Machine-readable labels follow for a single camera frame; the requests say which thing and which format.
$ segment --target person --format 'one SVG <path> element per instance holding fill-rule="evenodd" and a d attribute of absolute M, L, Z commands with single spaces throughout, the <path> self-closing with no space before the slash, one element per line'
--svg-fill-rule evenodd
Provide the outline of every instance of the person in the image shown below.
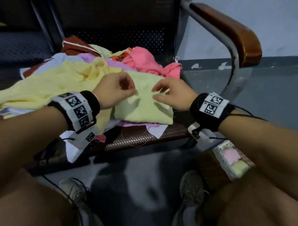
<path fill-rule="evenodd" d="M 160 80 L 152 91 L 165 93 L 153 95 L 158 102 L 180 111 L 192 108 L 199 120 L 194 115 L 198 109 L 192 107 L 199 96 L 183 80 Z M 108 109 L 134 95 L 136 88 L 130 76 L 121 72 L 104 76 L 92 93 L 100 109 Z M 3 225 L 102 225 L 84 205 L 86 189 L 79 181 L 61 181 L 59 187 L 64 192 L 59 193 L 22 169 L 68 127 L 64 114 L 53 106 L 0 120 Z M 298 132 L 236 115 L 224 117 L 217 128 L 256 167 L 203 205 L 201 178 L 195 171 L 187 172 L 180 182 L 182 203 L 172 225 L 298 225 Z"/>

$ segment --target person's left hand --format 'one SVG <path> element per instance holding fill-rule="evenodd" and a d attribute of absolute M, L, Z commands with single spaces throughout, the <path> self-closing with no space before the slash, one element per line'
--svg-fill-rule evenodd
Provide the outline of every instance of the person's left hand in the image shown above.
<path fill-rule="evenodd" d="M 105 75 L 92 93 L 97 97 L 102 110 L 112 108 L 136 94 L 136 87 L 128 73 L 119 72 Z"/>

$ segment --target sneaker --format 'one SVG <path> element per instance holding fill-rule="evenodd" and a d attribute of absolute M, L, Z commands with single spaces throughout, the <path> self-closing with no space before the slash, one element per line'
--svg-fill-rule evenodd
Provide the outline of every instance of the sneaker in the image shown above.
<path fill-rule="evenodd" d="M 203 182 L 197 171 L 190 170 L 183 175 L 180 180 L 179 191 L 182 202 L 173 218 L 172 226 L 186 226 L 183 224 L 184 210 L 186 208 L 197 210 L 204 201 Z M 195 222 L 195 213 L 193 214 L 193 222 L 190 225 L 194 225 Z"/>
<path fill-rule="evenodd" d="M 94 214 L 90 207 L 86 204 L 88 196 L 88 188 L 76 178 L 69 178 L 60 181 L 59 188 L 64 192 L 59 191 L 62 195 L 74 203 L 80 211 L 80 220 L 83 226 L 103 226 L 99 217 Z"/>

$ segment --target white wall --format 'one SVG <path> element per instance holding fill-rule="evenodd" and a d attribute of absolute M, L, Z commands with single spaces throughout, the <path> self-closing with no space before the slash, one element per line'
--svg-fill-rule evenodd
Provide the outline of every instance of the white wall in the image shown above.
<path fill-rule="evenodd" d="M 263 56 L 298 55 L 298 0 L 194 0 L 205 3 L 253 30 Z M 180 60 L 229 58 L 227 48 L 188 18 L 178 50 Z"/>

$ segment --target wristband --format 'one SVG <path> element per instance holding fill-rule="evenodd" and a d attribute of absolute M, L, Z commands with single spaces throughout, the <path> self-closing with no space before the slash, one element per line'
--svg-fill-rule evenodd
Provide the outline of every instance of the wristband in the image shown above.
<path fill-rule="evenodd" d="M 217 132 L 218 127 L 235 107 L 229 101 L 215 93 L 202 93 L 192 103 L 190 112 L 196 122 L 200 124 L 200 129 L 209 129 Z"/>
<path fill-rule="evenodd" d="M 65 117 L 68 130 L 82 132 L 96 123 L 99 102 L 90 91 L 68 92 L 51 98 L 48 106 L 57 108 Z"/>

